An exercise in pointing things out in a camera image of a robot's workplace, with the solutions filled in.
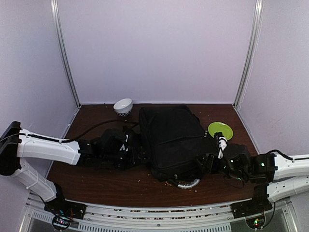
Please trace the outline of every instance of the green plate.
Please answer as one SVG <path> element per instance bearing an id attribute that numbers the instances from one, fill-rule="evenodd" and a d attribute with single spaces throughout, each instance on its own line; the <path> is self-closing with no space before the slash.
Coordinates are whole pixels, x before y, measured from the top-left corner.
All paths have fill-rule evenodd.
<path id="1" fill-rule="evenodd" d="M 217 132 L 222 132 L 223 136 L 230 140 L 233 137 L 233 130 L 229 125 L 223 122 L 213 122 L 208 126 L 208 133 L 214 137 Z"/>

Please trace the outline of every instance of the black cable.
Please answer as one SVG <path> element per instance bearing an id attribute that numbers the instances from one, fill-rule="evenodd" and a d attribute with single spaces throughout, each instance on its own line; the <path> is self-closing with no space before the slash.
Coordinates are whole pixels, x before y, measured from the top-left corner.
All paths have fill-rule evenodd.
<path id="1" fill-rule="evenodd" d="M 289 157 L 289 156 L 283 154 L 282 152 L 280 152 L 279 150 L 276 150 L 276 149 L 268 151 L 267 154 L 274 153 L 274 152 L 279 153 L 279 155 L 283 156 L 283 157 L 286 158 L 287 160 L 293 160 L 292 157 Z"/>
<path id="2" fill-rule="evenodd" d="M 230 184 L 230 183 L 226 180 L 226 176 L 223 176 L 223 179 L 225 180 L 225 182 L 226 182 L 228 185 L 233 186 L 234 188 L 237 188 L 237 189 L 242 189 L 242 188 L 245 186 L 244 181 L 242 181 L 242 186 L 239 187 L 239 186 L 235 186 L 235 185 Z"/>
<path id="3" fill-rule="evenodd" d="M 130 129 L 133 129 L 134 127 L 138 126 L 139 124 L 135 124 L 134 126 L 130 127 Z"/>
<path id="4" fill-rule="evenodd" d="M 0 140 L 0 143 L 2 143 L 4 140 L 7 140 L 8 138 L 11 138 L 13 136 L 16 136 L 16 135 L 26 135 L 25 133 L 17 133 L 17 134 L 11 134 L 9 136 L 6 136 L 4 137 L 3 139 Z"/>
<path id="5" fill-rule="evenodd" d="M 85 134 L 89 133 L 90 131 L 92 131 L 94 128 L 97 128 L 101 125 L 104 125 L 104 124 L 107 124 L 107 123 L 111 123 L 111 122 L 123 122 L 123 123 L 129 123 L 129 124 L 135 124 L 136 126 L 139 124 L 138 122 L 127 122 L 127 121 L 122 121 L 122 120 L 108 120 L 108 121 L 104 121 L 104 122 L 100 122 L 92 127 L 90 127 L 89 129 L 85 130 L 83 133 L 81 133 L 80 135 L 76 136 L 75 138 L 72 138 L 72 139 L 68 139 L 68 140 L 62 140 L 61 142 L 62 143 L 70 143 L 70 142 L 73 142 L 81 137 L 83 137 Z"/>
<path id="6" fill-rule="evenodd" d="M 276 203 L 274 202 L 274 209 L 273 209 L 273 211 L 272 211 L 271 218 L 270 218 L 270 220 L 268 221 L 268 223 L 266 223 L 266 225 L 263 226 L 263 228 L 265 228 L 266 226 L 268 226 L 268 225 L 270 224 L 270 222 L 271 222 L 272 219 L 274 218 L 275 211 L 276 211 Z"/>
<path id="7" fill-rule="evenodd" d="M 309 160 L 309 157 L 305 157 L 305 158 L 297 158 L 295 160 Z"/>

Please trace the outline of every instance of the wire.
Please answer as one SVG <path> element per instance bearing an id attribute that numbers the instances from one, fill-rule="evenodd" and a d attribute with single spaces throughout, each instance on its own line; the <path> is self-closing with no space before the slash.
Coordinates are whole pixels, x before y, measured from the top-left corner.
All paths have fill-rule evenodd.
<path id="1" fill-rule="evenodd" d="M 107 124 L 107 123 L 111 123 L 111 122 L 123 122 L 123 123 L 129 123 L 129 124 L 135 124 L 135 126 L 137 126 L 139 123 L 138 122 L 127 122 L 127 121 L 122 121 L 122 120 L 108 120 L 108 121 L 104 121 L 104 122 L 100 122 L 92 127 L 90 127 L 89 129 L 85 130 L 83 133 L 81 133 L 80 135 L 76 136 L 75 138 L 72 138 L 72 139 L 68 139 L 68 140 L 62 140 L 61 142 L 62 143 L 70 143 L 70 142 L 73 142 L 81 137 L 83 137 L 85 134 L 89 133 L 90 131 L 92 131 L 93 129 L 101 126 L 101 125 L 104 125 L 104 124 Z"/>
<path id="2" fill-rule="evenodd" d="M 17 134 L 11 134 L 9 136 L 4 137 L 3 139 L 0 140 L 0 143 L 2 143 L 4 140 L 7 140 L 8 138 L 14 137 L 16 135 L 26 135 L 25 133 L 17 133 Z"/>
<path id="3" fill-rule="evenodd" d="M 289 156 L 283 154 L 282 152 L 280 152 L 279 150 L 276 150 L 276 149 L 268 151 L 267 154 L 274 153 L 274 152 L 279 153 L 279 155 L 283 156 L 283 157 L 286 158 L 287 160 L 293 160 L 292 157 L 289 157 Z"/>
<path id="4" fill-rule="evenodd" d="M 235 185 L 230 184 L 230 183 L 226 180 L 226 176 L 223 176 L 223 179 L 225 180 L 225 182 L 226 182 L 228 185 L 233 186 L 234 188 L 237 188 L 237 189 L 242 189 L 242 188 L 245 186 L 245 184 L 244 184 L 243 181 L 242 181 L 241 187 L 239 187 L 239 186 L 235 186 Z"/>
<path id="5" fill-rule="evenodd" d="M 80 135 L 76 136 L 75 138 L 72 138 L 72 139 L 67 139 L 67 140 L 59 140 L 59 139 L 52 139 L 52 138 L 48 138 L 48 137 L 45 137 L 45 136 L 40 136 L 40 135 L 36 135 L 36 134 L 28 134 L 27 136 L 29 137 L 33 137 L 33 138 L 38 138 L 38 139 L 45 139 L 45 140 L 49 140 L 49 141 L 53 141 L 53 142 L 58 142 L 58 143 L 70 143 L 70 142 L 73 142 L 81 137 L 83 137 L 85 134 L 89 133 L 90 131 L 92 131 L 93 129 L 101 126 L 101 125 L 104 125 L 104 124 L 107 124 L 107 123 L 111 123 L 111 122 L 123 122 L 123 123 L 128 123 L 128 124 L 134 124 L 133 127 L 137 126 L 139 123 L 138 122 L 127 122 L 127 121 L 122 121 L 122 120 L 117 120 L 117 119 L 113 119 L 113 120 L 107 120 L 107 121 L 104 121 L 104 122 L 100 122 L 90 128 L 88 128 L 87 130 L 85 130 L 83 133 L 81 133 Z M 0 143 L 3 142 L 4 140 L 7 140 L 8 138 L 10 137 L 13 137 L 13 136 L 16 136 L 16 135 L 26 135 L 25 133 L 17 133 L 17 134 L 12 134 L 12 135 L 9 135 L 3 139 L 0 140 Z"/>
<path id="6" fill-rule="evenodd" d="M 265 228 L 266 226 L 268 226 L 268 225 L 270 224 L 270 222 L 271 222 L 272 219 L 274 218 L 275 211 L 276 211 L 276 202 L 274 202 L 274 209 L 273 209 L 273 211 L 272 211 L 271 218 L 270 218 L 270 220 L 268 221 L 268 223 L 266 223 L 266 225 L 263 226 L 263 228 Z"/>
<path id="7" fill-rule="evenodd" d="M 295 160 L 309 160 L 309 157 L 305 157 L 305 158 L 297 158 Z"/>

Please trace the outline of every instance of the white bowl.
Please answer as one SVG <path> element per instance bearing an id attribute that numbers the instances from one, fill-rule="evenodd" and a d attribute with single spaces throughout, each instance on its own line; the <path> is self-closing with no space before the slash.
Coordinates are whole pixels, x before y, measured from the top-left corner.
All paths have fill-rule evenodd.
<path id="1" fill-rule="evenodd" d="M 132 107 L 133 107 L 132 99 L 125 98 L 115 103 L 114 110 L 119 116 L 126 117 L 131 113 Z"/>

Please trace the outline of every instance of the vent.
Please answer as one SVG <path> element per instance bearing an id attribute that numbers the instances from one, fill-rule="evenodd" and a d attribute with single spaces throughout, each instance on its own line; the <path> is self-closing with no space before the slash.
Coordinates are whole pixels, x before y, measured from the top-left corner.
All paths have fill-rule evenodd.
<path id="1" fill-rule="evenodd" d="M 52 219 L 53 219 L 52 216 L 42 213 L 42 212 L 38 212 L 38 211 L 33 212 L 32 218 L 35 218 L 41 221 L 46 221 L 46 222 L 52 222 Z"/>
<path id="2" fill-rule="evenodd" d="M 110 229 L 108 227 L 103 226 L 96 226 L 93 224 L 87 224 L 80 222 L 78 226 L 78 230 L 82 232 L 146 232 L 146 231 L 153 231 L 153 230 L 125 230 L 125 229 Z M 218 226 L 206 226 L 204 228 L 198 228 L 198 229 L 191 229 L 191 230 L 165 230 L 162 228 L 162 231 L 164 232 L 231 232 L 231 226 L 229 223 L 225 223 Z"/>

